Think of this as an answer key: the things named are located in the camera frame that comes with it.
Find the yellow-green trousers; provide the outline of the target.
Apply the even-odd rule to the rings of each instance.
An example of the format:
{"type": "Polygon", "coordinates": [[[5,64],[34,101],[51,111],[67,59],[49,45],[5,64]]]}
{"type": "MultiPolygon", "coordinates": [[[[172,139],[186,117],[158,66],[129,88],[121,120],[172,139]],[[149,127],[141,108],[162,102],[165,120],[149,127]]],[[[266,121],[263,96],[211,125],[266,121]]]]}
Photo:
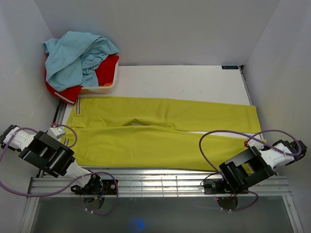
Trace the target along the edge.
{"type": "Polygon", "coordinates": [[[66,124],[77,143],[69,129],[62,142],[81,166],[213,170],[244,140],[204,132],[260,131],[254,106],[131,97],[82,98],[66,124]]]}

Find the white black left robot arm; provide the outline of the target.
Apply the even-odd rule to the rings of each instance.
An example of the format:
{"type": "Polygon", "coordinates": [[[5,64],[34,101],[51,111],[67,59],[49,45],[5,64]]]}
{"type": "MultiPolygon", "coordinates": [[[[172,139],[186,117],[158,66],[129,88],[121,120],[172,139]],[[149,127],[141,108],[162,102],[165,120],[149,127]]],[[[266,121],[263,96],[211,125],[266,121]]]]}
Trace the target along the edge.
{"type": "Polygon", "coordinates": [[[77,134],[72,128],[62,124],[53,124],[46,132],[28,133],[29,128],[10,125],[0,135],[2,149],[19,152],[19,157],[38,169],[54,176],[71,177],[76,184],[71,191],[77,195],[97,195],[104,190],[103,182],[97,174],[80,167],[75,158],[73,146],[66,146],[60,139],[66,135],[65,128],[74,134],[73,145],[77,143],[77,134]]]}

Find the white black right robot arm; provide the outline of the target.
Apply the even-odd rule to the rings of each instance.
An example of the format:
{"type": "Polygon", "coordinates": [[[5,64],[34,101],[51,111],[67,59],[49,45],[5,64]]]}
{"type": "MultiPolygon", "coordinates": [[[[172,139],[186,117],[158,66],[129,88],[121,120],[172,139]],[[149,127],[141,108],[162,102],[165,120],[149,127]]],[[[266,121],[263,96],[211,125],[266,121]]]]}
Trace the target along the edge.
{"type": "Polygon", "coordinates": [[[220,170],[225,178],[214,181],[211,185],[217,193],[239,193],[276,175],[275,167],[288,166],[302,159],[307,146],[302,141],[279,140],[273,147],[281,150],[277,152],[267,146],[257,149],[251,146],[225,161],[220,170]]]}

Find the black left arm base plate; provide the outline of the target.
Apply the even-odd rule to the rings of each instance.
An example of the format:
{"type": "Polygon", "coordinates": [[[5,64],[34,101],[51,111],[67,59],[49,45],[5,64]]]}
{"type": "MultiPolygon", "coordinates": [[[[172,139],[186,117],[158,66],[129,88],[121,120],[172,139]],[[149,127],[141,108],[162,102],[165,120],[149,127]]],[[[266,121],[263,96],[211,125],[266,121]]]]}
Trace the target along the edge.
{"type": "Polygon", "coordinates": [[[113,180],[92,180],[84,187],[74,185],[70,188],[76,195],[116,195],[117,188],[113,180]]]}

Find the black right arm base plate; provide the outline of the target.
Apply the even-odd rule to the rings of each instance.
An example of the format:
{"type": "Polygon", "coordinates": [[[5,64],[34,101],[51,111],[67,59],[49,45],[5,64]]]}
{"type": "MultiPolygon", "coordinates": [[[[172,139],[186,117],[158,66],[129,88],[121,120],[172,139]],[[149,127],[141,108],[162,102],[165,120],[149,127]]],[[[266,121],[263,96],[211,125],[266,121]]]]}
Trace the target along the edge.
{"type": "Polygon", "coordinates": [[[223,179],[205,179],[201,182],[205,194],[246,194],[247,191],[233,190],[223,179]]]}

